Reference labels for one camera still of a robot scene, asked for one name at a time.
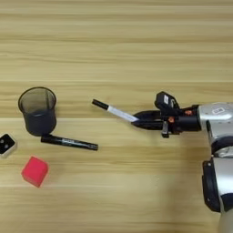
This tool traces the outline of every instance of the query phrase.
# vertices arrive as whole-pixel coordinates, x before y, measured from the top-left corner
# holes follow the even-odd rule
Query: pen holder
[[[18,100],[25,127],[33,136],[51,133],[56,127],[56,95],[45,87],[26,90]]]

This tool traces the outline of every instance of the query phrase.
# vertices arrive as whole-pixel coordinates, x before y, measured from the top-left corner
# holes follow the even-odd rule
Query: black-capped marker
[[[41,142],[65,146],[65,147],[78,147],[78,148],[83,148],[83,149],[98,150],[97,144],[78,141],[78,140],[64,138],[64,137],[56,137],[52,135],[43,135],[41,137]]]

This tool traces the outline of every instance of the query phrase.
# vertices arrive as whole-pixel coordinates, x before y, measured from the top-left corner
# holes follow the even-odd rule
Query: black eraser
[[[0,157],[8,157],[16,148],[16,141],[8,134],[0,137]]]

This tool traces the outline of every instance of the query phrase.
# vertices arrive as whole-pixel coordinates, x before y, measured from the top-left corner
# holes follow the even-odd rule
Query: marker
[[[78,148],[83,148],[83,149],[98,150],[97,144],[78,141],[78,140],[74,140],[74,139],[68,139],[68,138],[64,138],[64,137],[56,137],[56,136],[52,136],[52,135],[43,135],[41,137],[41,142],[65,146],[65,147],[78,147]]]
[[[107,112],[110,112],[110,113],[112,113],[112,114],[114,114],[114,115],[116,115],[118,117],[121,117],[121,118],[123,118],[123,119],[125,119],[125,120],[127,120],[129,122],[135,122],[135,121],[138,120],[138,118],[136,118],[136,117],[134,117],[132,115],[129,115],[128,113],[122,112],[121,110],[118,110],[115,107],[109,106],[109,105],[107,105],[107,104],[105,104],[103,102],[100,102],[100,101],[96,100],[96,99],[93,99],[92,104],[95,105],[95,106],[99,106],[99,107],[105,109]]]

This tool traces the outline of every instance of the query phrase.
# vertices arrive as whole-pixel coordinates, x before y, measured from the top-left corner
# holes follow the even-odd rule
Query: cube
[[[31,157],[22,171],[25,181],[40,187],[48,171],[48,165],[37,157]]]

